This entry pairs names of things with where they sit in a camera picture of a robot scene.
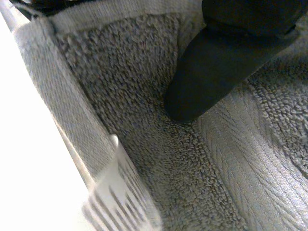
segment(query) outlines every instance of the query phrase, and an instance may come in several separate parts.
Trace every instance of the black object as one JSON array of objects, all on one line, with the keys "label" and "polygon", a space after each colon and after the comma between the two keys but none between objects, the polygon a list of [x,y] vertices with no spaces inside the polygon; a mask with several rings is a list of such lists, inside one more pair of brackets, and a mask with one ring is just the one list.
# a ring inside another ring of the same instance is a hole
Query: black object
[{"label": "black object", "polygon": [[[12,4],[18,3],[20,5],[24,5],[27,8],[33,9],[44,16],[52,16],[56,13],[69,8],[71,6],[75,6],[77,4],[94,1],[94,0],[10,0]],[[38,15],[32,15],[30,12],[25,10],[24,8],[17,7],[17,9],[26,16],[29,20],[32,17],[37,17]]]},{"label": "black object", "polygon": [[207,23],[178,62],[165,95],[176,122],[190,122],[298,37],[308,0],[203,0]]}]

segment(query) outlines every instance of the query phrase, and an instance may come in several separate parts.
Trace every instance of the black rubber tip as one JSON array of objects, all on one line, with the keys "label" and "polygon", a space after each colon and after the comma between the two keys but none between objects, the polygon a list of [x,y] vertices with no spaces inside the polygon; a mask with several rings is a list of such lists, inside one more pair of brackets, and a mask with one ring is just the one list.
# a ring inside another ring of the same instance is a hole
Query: black rubber tip
[{"label": "black rubber tip", "polygon": [[165,95],[165,109],[177,122],[191,122],[226,96],[298,36],[233,36],[208,28],[189,44]]}]

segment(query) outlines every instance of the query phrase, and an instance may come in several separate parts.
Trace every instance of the towel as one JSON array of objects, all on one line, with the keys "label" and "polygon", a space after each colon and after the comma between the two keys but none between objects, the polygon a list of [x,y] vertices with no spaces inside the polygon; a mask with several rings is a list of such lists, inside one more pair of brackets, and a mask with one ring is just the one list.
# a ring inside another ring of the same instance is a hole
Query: towel
[{"label": "towel", "polygon": [[15,38],[83,175],[100,182],[116,134],[163,230],[306,230],[307,35],[197,121],[173,124],[163,96],[205,26],[200,6],[87,2]]}]

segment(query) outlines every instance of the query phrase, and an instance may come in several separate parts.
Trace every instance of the fabric texture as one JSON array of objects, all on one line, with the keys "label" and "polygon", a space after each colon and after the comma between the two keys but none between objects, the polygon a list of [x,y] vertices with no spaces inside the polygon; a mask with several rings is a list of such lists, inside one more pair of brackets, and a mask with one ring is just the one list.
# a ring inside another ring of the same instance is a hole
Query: fabric texture
[{"label": "fabric texture", "polygon": [[164,230],[307,230],[305,32],[198,121],[173,124],[163,95],[204,26],[200,0],[104,0],[15,38],[85,172],[96,180],[117,134]]}]

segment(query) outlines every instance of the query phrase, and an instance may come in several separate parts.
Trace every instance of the white surface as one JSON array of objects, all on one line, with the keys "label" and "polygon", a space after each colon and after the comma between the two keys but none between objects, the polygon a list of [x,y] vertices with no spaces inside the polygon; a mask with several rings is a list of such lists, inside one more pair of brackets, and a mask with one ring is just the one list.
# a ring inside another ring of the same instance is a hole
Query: white surface
[{"label": "white surface", "polygon": [[0,32],[0,230],[92,230],[86,186],[1,15]]}]

